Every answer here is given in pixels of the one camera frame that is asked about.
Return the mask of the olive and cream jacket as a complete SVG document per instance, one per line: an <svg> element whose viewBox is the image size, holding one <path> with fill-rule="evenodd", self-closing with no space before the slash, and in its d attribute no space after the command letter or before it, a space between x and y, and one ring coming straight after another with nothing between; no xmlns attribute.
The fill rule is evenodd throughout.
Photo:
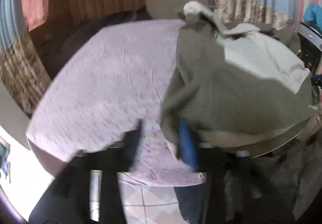
<svg viewBox="0 0 322 224"><path fill-rule="evenodd" d="M172 155L180 150L180 120L203 142L243 148L274 141L320 111L312 73L270 27L223 23L198 1L183 8L176 66L161 107L160 128Z"/></svg>

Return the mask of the pink floral bed sheet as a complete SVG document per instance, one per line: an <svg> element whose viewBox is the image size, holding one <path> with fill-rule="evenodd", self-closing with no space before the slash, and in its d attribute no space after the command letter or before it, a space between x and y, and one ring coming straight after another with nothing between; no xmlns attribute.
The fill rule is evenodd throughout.
<svg viewBox="0 0 322 224"><path fill-rule="evenodd" d="M58 175L79 150L96 152L144 120L135 163L120 179L148 186L204 182L176 160L159 127L175 64L181 20L128 22L101 29L52 81L26 136L40 164Z"/></svg>

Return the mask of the floral patterned curtain left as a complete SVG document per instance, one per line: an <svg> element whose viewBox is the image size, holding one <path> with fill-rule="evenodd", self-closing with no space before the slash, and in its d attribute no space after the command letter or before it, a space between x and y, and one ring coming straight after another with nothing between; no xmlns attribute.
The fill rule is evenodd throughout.
<svg viewBox="0 0 322 224"><path fill-rule="evenodd" d="M1 52L1 81L22 111L31 116L51 79L29 33Z"/></svg>

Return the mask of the floral patterned curtain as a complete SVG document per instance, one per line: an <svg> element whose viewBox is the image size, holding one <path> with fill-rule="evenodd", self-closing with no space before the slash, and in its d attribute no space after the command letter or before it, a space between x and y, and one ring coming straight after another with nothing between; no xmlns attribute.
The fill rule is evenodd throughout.
<svg viewBox="0 0 322 224"><path fill-rule="evenodd" d="M266 23L271 24L277 30L293 26L293 21L287 14L256 0L215 0L214 12L225 23L235 20Z"/></svg>
<svg viewBox="0 0 322 224"><path fill-rule="evenodd" d="M51 79L29 33L1 52L1 81L22 111L31 116Z"/></svg>

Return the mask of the floral patterned curtain right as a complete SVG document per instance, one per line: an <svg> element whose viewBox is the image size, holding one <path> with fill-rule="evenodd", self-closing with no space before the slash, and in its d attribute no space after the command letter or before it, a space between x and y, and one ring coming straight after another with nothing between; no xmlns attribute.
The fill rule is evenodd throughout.
<svg viewBox="0 0 322 224"><path fill-rule="evenodd" d="M235 20L266 23L271 24L277 30L293 26L293 21L287 14L256 0L215 0L214 12L225 23Z"/></svg>

